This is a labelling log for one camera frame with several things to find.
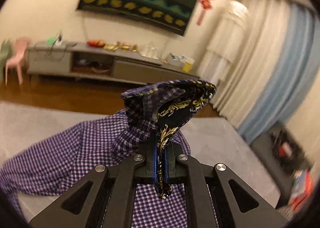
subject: white curtain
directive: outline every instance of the white curtain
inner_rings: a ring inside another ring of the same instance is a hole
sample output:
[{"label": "white curtain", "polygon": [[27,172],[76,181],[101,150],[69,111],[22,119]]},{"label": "white curtain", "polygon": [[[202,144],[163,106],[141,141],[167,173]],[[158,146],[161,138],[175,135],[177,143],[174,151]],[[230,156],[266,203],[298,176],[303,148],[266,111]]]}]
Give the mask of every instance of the white curtain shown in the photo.
[{"label": "white curtain", "polygon": [[242,44],[248,10],[231,1],[222,14],[207,51],[198,67],[198,75],[217,85],[224,81]]},{"label": "white curtain", "polygon": [[249,11],[242,49],[212,99],[238,127],[258,99],[278,61],[290,18],[287,0],[242,0]]}]

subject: shirt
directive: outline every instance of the shirt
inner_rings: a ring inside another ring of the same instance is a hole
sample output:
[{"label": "shirt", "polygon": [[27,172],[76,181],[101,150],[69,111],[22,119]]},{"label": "shirt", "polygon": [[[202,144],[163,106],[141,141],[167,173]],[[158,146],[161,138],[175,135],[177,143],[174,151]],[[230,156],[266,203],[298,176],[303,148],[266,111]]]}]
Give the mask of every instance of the shirt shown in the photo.
[{"label": "shirt", "polygon": [[21,213],[17,191],[61,195],[98,164],[114,166],[136,153],[139,143],[157,131],[155,185],[138,185],[132,227],[187,227],[183,185],[169,185],[161,168],[163,150],[172,141],[190,148],[179,128],[215,92],[210,83],[183,80],[157,83],[122,94],[125,110],[79,123],[34,144],[8,160],[0,170],[0,186]]}]

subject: plastic chair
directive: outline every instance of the plastic chair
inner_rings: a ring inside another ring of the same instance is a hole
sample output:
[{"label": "plastic chair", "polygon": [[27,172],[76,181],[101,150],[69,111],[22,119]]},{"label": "plastic chair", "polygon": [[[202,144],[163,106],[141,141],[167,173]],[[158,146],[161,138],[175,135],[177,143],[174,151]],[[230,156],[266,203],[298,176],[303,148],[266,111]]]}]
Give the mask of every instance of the plastic chair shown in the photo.
[{"label": "plastic chair", "polygon": [[7,85],[7,80],[8,80],[8,68],[11,68],[11,67],[15,67],[17,69],[19,85],[23,83],[21,66],[24,62],[24,53],[29,43],[30,43],[30,40],[28,38],[19,38],[14,43],[13,49],[14,49],[15,55],[12,58],[9,58],[5,65],[5,85]]},{"label": "plastic chair", "polygon": [[12,53],[10,41],[3,41],[0,50],[0,82],[3,81],[3,68]]}]

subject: curtain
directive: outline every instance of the curtain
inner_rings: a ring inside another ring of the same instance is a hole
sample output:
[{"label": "curtain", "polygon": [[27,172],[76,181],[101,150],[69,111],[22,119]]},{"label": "curtain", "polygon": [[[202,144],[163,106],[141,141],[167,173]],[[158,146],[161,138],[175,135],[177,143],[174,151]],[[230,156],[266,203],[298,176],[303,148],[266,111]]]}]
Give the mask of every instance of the curtain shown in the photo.
[{"label": "curtain", "polygon": [[251,143],[277,121],[285,123],[308,93],[320,65],[320,22],[313,13],[291,4],[281,55],[254,107],[238,132]]},{"label": "curtain", "polygon": [[212,102],[236,128],[249,114],[278,61],[290,18],[287,0],[243,0],[251,29],[239,60]]},{"label": "curtain", "polygon": [[247,14],[247,8],[239,2],[228,4],[197,69],[202,79],[214,85],[225,80],[242,44]]}]

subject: green chair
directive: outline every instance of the green chair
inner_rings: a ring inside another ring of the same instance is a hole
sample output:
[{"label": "green chair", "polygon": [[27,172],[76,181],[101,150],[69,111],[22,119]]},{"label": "green chair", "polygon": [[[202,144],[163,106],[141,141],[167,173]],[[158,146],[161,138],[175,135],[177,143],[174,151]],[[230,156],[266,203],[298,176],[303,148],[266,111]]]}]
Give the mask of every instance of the green chair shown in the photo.
[{"label": "green chair", "polygon": [[10,41],[3,41],[0,49],[0,82],[3,81],[3,68],[7,59],[12,56],[12,48]]}]

